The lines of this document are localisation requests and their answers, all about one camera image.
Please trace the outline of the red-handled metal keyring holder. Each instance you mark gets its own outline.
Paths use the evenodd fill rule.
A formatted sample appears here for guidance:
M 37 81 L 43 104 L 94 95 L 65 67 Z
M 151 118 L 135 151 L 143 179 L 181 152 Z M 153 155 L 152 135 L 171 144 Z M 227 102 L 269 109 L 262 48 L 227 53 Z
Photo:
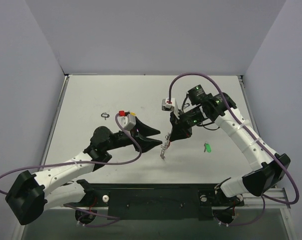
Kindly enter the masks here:
M 161 153 L 160 153 L 160 157 L 162 160 L 165 160 L 165 153 L 168 150 L 168 148 L 170 147 L 170 137 L 171 137 L 171 133 L 168 133 L 165 136 L 165 143 L 161 146 Z

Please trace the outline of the key with green tag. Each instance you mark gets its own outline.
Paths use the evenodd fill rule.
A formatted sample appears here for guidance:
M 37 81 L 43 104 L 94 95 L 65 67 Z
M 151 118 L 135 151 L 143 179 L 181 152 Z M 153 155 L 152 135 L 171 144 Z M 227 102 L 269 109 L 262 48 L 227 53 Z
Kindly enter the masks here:
M 204 144 L 204 152 L 205 153 L 211 152 L 211 146 L 208 142 L 205 142 L 205 144 Z

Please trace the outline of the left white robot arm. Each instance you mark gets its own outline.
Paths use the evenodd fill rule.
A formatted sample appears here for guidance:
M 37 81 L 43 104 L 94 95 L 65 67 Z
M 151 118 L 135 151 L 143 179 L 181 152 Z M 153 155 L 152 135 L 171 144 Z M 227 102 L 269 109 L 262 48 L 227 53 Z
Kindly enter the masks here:
M 90 144 L 72 159 L 54 165 L 45 170 L 20 173 L 5 200 L 21 225 L 36 220 L 45 210 L 68 203 L 80 203 L 87 206 L 92 203 L 93 189 L 85 181 L 71 183 L 71 180 L 92 173 L 105 165 L 112 165 L 110 150 L 133 145 L 141 155 L 162 144 L 152 139 L 160 131 L 142 123 L 130 113 L 122 118 L 124 124 L 118 124 L 120 130 L 111 132 L 106 126 L 97 127 Z

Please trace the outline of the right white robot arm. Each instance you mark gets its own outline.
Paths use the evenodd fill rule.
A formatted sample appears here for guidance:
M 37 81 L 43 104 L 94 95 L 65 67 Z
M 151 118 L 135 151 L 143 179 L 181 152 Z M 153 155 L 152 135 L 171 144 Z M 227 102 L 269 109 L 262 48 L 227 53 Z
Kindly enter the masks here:
M 171 112 L 170 142 L 191 137 L 193 126 L 210 119 L 232 139 L 251 168 L 250 173 L 229 178 L 217 186 L 214 192 L 217 203 L 226 204 L 232 197 L 243 193 L 261 196 L 283 179 L 290 158 L 278 154 L 259 137 L 226 93 L 214 96 L 197 85 L 188 91 L 187 96 L 194 106 L 187 112 L 178 108 L 174 98 L 162 101 L 162 109 Z

